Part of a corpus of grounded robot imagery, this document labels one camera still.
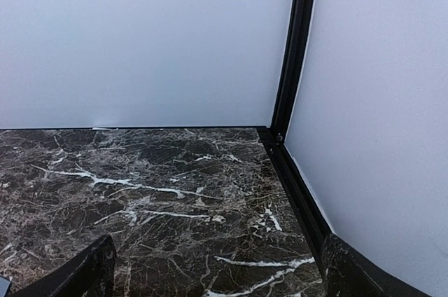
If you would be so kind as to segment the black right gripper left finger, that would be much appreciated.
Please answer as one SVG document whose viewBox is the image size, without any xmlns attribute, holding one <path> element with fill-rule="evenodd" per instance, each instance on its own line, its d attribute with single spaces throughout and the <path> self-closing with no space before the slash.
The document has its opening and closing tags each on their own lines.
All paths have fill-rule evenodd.
<svg viewBox="0 0 448 297">
<path fill-rule="evenodd" d="M 102 235 L 70 261 L 13 296 L 112 296 L 116 248 Z"/>
</svg>

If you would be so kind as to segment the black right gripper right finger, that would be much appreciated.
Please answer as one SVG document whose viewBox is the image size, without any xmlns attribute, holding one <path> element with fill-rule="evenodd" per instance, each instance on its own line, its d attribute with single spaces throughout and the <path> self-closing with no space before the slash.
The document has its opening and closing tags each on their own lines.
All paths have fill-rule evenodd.
<svg viewBox="0 0 448 297">
<path fill-rule="evenodd" d="M 335 234 L 321 250 L 327 296 L 419 297 L 426 294 L 388 274 Z"/>
</svg>

